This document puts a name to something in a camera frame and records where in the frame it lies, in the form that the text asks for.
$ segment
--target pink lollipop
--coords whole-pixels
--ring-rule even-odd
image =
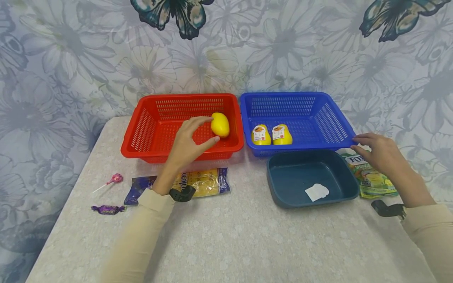
[[[100,189],[102,189],[103,187],[109,185],[109,184],[112,184],[112,183],[120,183],[121,181],[123,181],[123,176],[121,176],[121,174],[119,173],[116,173],[112,176],[112,179],[110,179],[110,181],[108,181],[107,183],[105,183],[103,186],[101,186],[100,188],[98,188],[97,190],[95,190],[93,193],[99,191]]]

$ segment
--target plastic tray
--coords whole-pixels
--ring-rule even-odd
[[[323,92],[245,93],[241,96],[241,115],[247,145],[257,157],[305,149],[335,151],[355,144],[351,125]],[[266,125],[269,131],[286,124],[293,144],[255,145],[251,132],[259,124]]]
[[[148,163],[167,161],[176,132],[181,124],[196,116],[225,114],[230,135],[204,152],[197,160],[227,159],[244,146],[242,121],[236,96],[222,94],[153,95],[139,100],[124,135],[121,153],[126,158],[140,158]],[[214,136],[205,123],[193,134],[196,144]]]
[[[346,162],[328,149],[280,153],[267,162],[267,180],[274,202],[282,208],[346,201],[359,195],[359,184]],[[321,184],[329,194],[312,201],[306,189]]]

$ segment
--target floral wallpaper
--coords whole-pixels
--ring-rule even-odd
[[[148,94],[324,91],[453,209],[449,2],[0,0],[0,282],[26,280],[103,125]]]

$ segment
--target table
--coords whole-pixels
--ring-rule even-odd
[[[130,117],[105,125],[27,283],[97,282],[116,236],[135,207],[115,216],[91,205],[121,205],[131,178],[160,165],[120,153]],[[160,234],[145,282],[434,282],[396,217],[379,217],[363,199],[283,210],[272,201],[266,160],[244,147],[225,161],[231,193],[177,203]],[[119,172],[125,179],[92,191]]]

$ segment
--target fox's candy bag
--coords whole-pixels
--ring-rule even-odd
[[[377,198],[385,195],[398,195],[387,176],[376,171],[361,155],[344,153],[341,156],[359,181],[361,197]]]

